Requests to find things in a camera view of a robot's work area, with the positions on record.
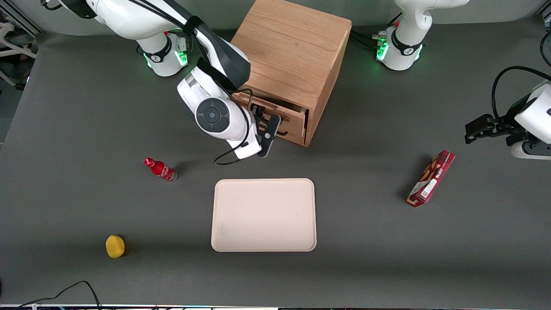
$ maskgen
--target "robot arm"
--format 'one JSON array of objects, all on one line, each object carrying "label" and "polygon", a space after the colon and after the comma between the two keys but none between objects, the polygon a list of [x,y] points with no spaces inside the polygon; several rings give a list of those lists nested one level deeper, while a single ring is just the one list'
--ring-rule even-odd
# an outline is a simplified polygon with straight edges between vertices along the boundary
[{"label": "robot arm", "polygon": [[238,159],[258,153],[267,155],[273,138],[269,143],[258,142],[255,119],[230,94],[247,82],[251,64],[241,50],[212,32],[200,19],[174,0],[60,0],[60,3],[82,18],[94,18],[117,35],[137,41],[148,65],[163,77],[175,75],[187,65],[187,59],[182,57],[185,39],[166,31],[187,28],[207,58],[199,60],[198,66],[177,87],[195,121],[209,135],[227,140]]},{"label": "robot arm", "polygon": [[431,9],[464,6],[469,0],[394,0],[402,9],[399,26],[390,26],[374,39],[381,40],[377,60],[396,71],[409,69],[419,58],[422,42],[433,25]]},{"label": "robot arm", "polygon": [[[510,67],[496,80],[512,68],[524,70],[523,67]],[[484,114],[467,124],[465,131],[466,144],[481,138],[508,135],[507,146],[511,147],[514,157],[551,160],[551,82],[536,86],[504,116],[495,118]]]}]

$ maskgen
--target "red bottle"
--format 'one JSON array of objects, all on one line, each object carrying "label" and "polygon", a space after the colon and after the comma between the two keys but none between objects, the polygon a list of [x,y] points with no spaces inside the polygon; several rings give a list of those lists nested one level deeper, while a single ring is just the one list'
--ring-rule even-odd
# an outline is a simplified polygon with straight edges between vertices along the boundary
[{"label": "red bottle", "polygon": [[165,179],[169,183],[174,182],[178,178],[178,174],[174,171],[174,169],[170,168],[163,162],[156,162],[148,157],[143,161],[143,163],[144,165],[149,167],[149,169],[151,169],[151,172],[153,172],[153,174],[162,179]]}]

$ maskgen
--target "green led light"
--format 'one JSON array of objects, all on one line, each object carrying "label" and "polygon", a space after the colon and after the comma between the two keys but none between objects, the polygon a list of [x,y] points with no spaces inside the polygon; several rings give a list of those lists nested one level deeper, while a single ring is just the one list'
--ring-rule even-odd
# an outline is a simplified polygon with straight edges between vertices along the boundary
[{"label": "green led light", "polygon": [[421,56],[421,50],[423,49],[423,44],[421,44],[421,46],[419,47],[419,52],[417,53],[417,56],[415,57],[415,61],[417,61],[417,59],[419,59],[419,56]]},{"label": "green led light", "polygon": [[145,60],[147,61],[147,66],[151,68],[151,63],[149,63],[149,59],[147,58],[145,53],[143,54],[143,57],[145,57]]},{"label": "green led light", "polygon": [[176,57],[178,58],[178,61],[180,62],[182,67],[187,66],[187,53],[174,51],[174,54],[176,54]]},{"label": "green led light", "polygon": [[380,61],[383,61],[386,56],[386,52],[388,51],[388,43],[384,43],[379,49],[377,50],[377,59]]}]

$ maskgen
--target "yellow lemon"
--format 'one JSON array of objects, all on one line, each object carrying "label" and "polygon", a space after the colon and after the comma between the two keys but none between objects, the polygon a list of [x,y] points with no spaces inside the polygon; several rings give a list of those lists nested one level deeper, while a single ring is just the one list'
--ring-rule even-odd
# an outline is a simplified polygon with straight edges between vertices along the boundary
[{"label": "yellow lemon", "polygon": [[112,234],[105,242],[105,249],[111,258],[119,258],[125,253],[125,242],[121,237]]}]

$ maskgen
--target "black cable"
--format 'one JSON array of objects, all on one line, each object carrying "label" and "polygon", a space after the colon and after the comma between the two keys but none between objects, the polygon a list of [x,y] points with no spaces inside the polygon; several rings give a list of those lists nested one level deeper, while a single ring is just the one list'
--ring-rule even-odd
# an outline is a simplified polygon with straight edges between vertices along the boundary
[{"label": "black cable", "polygon": [[[184,28],[184,25],[179,22],[178,20],[176,20],[175,18],[173,18],[172,16],[169,16],[166,12],[164,12],[163,10],[159,9],[158,7],[156,7],[155,5],[151,4],[149,1],[147,0],[139,0],[141,2],[138,2],[137,0],[128,0],[134,4],[137,4],[139,5],[140,7],[152,12],[152,13],[155,13],[157,14],[158,16],[168,20],[169,22],[175,24],[176,26],[180,27],[181,29]],[[203,56],[203,58],[205,59],[205,61],[210,65],[210,60],[208,58],[208,55],[207,55],[207,52],[205,51],[203,45],[199,42],[199,40],[197,39],[197,36],[196,35],[192,35],[192,39],[195,41],[197,47],[199,48],[199,50],[201,51],[201,55]],[[238,159],[236,161],[233,161],[233,162],[230,162],[230,163],[218,163],[218,160],[223,158],[224,156],[228,155],[229,153],[231,152],[234,152],[235,150],[237,150],[238,148],[240,148],[246,141],[247,141],[247,138],[249,136],[249,133],[250,133],[250,125],[249,125],[249,118],[247,117],[247,115],[245,114],[245,111],[243,110],[243,108],[241,107],[241,105],[235,100],[235,98],[230,94],[230,92],[225,89],[224,87],[222,87],[222,85],[220,85],[220,83],[216,80],[214,80],[215,83],[218,85],[218,87],[220,87],[225,93],[226,95],[228,95],[228,97],[231,99],[231,101],[233,101],[237,107],[239,108],[239,110],[241,111],[241,113],[243,114],[243,117],[245,118],[245,124],[247,126],[247,129],[246,129],[246,135],[245,135],[245,138],[243,139],[243,141],[236,147],[232,148],[231,150],[223,153],[222,155],[218,156],[215,160],[214,160],[214,163],[216,165],[231,165],[231,164],[235,164],[235,163],[238,163],[241,161],[241,159]]]},{"label": "black cable", "polygon": [[58,4],[55,7],[51,8],[51,7],[48,6],[48,3],[46,2],[46,0],[40,0],[40,5],[45,7],[47,10],[50,10],[50,11],[55,11],[55,10],[60,9],[62,7],[61,4]]},{"label": "black cable", "polygon": [[[230,149],[229,151],[226,151],[224,152],[223,154],[221,154],[220,156],[218,156],[215,160],[214,160],[214,164],[216,165],[220,165],[220,166],[227,166],[227,165],[233,165],[233,164],[236,164],[240,161],[242,161],[242,159],[237,159],[236,161],[233,161],[233,162],[230,162],[230,163],[218,163],[218,160],[222,159],[223,157],[225,157],[226,155],[228,155],[229,153],[231,152],[234,152],[236,149],[240,148],[246,141],[247,141],[247,138],[249,137],[249,133],[250,133],[250,125],[249,125],[249,119],[247,117],[247,115],[245,114],[245,111],[244,109],[241,107],[241,105],[239,103],[237,103],[237,101],[235,100],[235,98],[230,95],[230,93],[224,89],[223,87],[221,87],[225,92],[226,94],[230,97],[231,101],[233,101],[237,107],[239,108],[239,110],[241,111],[241,113],[243,114],[243,117],[245,118],[245,124],[247,124],[247,133],[245,135],[245,138],[243,138],[243,141],[241,141],[241,143],[239,143],[238,146]],[[242,90],[238,90],[236,93],[244,93],[244,92],[250,92],[250,96],[249,96],[249,103],[247,105],[247,110],[248,108],[251,106],[252,104],[252,99],[253,99],[253,92],[252,92],[252,89],[250,88],[245,88],[245,89],[242,89]]]},{"label": "black cable", "polygon": [[366,35],[366,34],[363,34],[363,33],[359,33],[359,32],[357,32],[356,30],[351,30],[350,33],[352,33],[352,34],[354,34],[354,35],[357,35],[357,36],[361,36],[362,38],[371,39],[371,36],[370,36],[370,35]]},{"label": "black cable", "polygon": [[543,48],[545,46],[545,41],[547,40],[547,38],[549,37],[551,33],[550,32],[547,32],[545,34],[545,36],[543,36],[543,39],[542,39],[542,42],[539,44],[539,53],[542,54],[542,58],[543,60],[545,61],[545,63],[551,67],[551,62],[549,62],[549,60],[547,59],[547,56],[545,56],[545,53],[543,51]]},{"label": "black cable", "polygon": [[75,284],[71,285],[70,287],[65,288],[63,291],[59,292],[55,297],[41,298],[41,299],[33,300],[33,301],[30,301],[30,302],[26,302],[26,303],[22,304],[21,306],[17,307],[16,309],[21,309],[21,308],[23,308],[23,307],[25,307],[29,304],[33,304],[33,303],[37,303],[37,302],[41,302],[41,301],[45,301],[45,300],[54,300],[57,297],[59,297],[61,294],[65,293],[65,291],[67,291],[70,288],[72,288],[74,286],[77,286],[81,283],[86,283],[86,285],[88,285],[88,288],[90,288],[90,291],[92,292],[92,295],[94,295],[94,300],[96,302],[96,305],[97,305],[98,309],[101,309],[100,301],[98,299],[98,296],[96,295],[96,292],[92,288],[92,285],[90,285],[90,283],[88,283],[88,281],[78,281],[77,283],[75,283]]},{"label": "black cable", "polygon": [[361,44],[365,47],[369,47],[370,49],[375,48],[375,45],[367,44],[367,43],[363,42],[362,40],[360,40],[360,38],[355,36],[355,35],[352,35],[352,39],[354,39],[357,43],[359,43],[359,44]]},{"label": "black cable", "polygon": [[394,17],[390,22],[388,22],[388,24],[386,24],[387,26],[390,26],[392,25],[392,23],[394,23],[398,17],[402,16],[402,12],[400,12],[400,14],[396,15],[396,17]]},{"label": "black cable", "polygon": [[491,88],[491,109],[492,111],[494,112],[494,118],[498,121],[498,124],[505,130],[507,131],[508,133],[510,133],[511,135],[514,135],[516,136],[517,134],[513,132],[512,129],[510,128],[507,128],[505,127],[505,124],[503,123],[502,119],[499,117],[499,114],[498,114],[498,109],[496,108],[496,102],[495,102],[495,91],[498,87],[498,83],[499,83],[499,80],[501,79],[501,77],[503,76],[503,74],[505,74],[506,72],[508,71],[511,71],[511,70],[521,70],[521,71],[527,71],[527,72],[530,72],[530,73],[533,73],[537,76],[540,76],[544,79],[547,79],[547,80],[550,80],[551,81],[551,76],[541,72],[541,71],[538,71],[536,69],[532,69],[532,68],[528,68],[528,67],[523,67],[523,66],[512,66],[512,67],[509,67],[509,68],[506,68],[506,69],[503,69],[499,74],[498,76],[495,78],[495,81],[494,81],[494,85],[493,87]]}]

